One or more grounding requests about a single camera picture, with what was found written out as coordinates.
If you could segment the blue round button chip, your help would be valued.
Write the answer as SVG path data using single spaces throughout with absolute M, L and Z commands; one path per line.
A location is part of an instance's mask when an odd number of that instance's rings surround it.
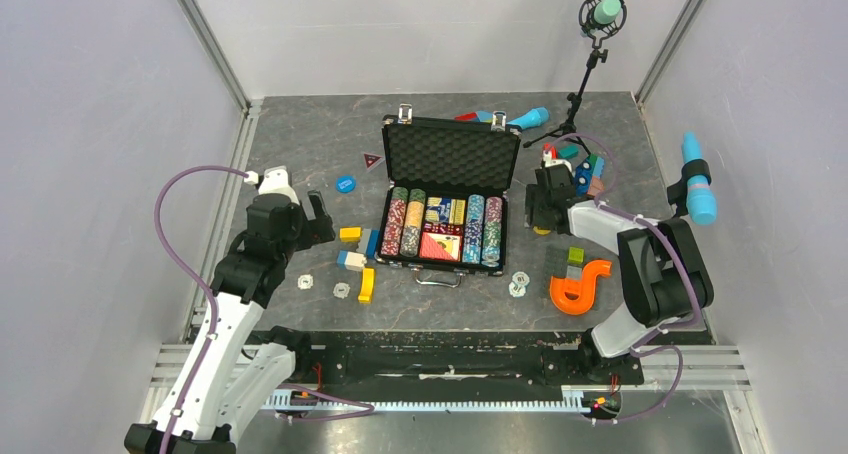
M 337 178 L 335 188 L 339 193 L 347 194 L 355 190 L 357 186 L 356 179 L 351 175 L 344 175 Z

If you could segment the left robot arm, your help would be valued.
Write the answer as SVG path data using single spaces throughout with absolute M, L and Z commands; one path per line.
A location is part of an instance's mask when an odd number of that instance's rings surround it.
M 314 368 L 307 335 L 272 329 L 245 371 L 233 371 L 295 252 L 334 240 L 332 219 L 317 190 L 308 218 L 284 166 L 241 172 L 258 194 L 247 227 L 231 243 L 211 282 L 190 274 L 207 310 L 188 357 L 163 404 L 147 423 L 129 427 L 130 453 L 234 453 L 247 425 L 286 379 L 302 381 Z

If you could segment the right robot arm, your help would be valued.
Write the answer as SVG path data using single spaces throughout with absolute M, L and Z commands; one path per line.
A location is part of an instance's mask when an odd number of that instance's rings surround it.
M 685 219 L 646 218 L 580 196 L 566 164 L 542 163 L 535 177 L 526 188 L 526 225 L 587 240 L 619 261 L 623 302 L 583 336 L 577 366 L 585 379 L 602 382 L 658 332 L 701 321 L 714 290 Z

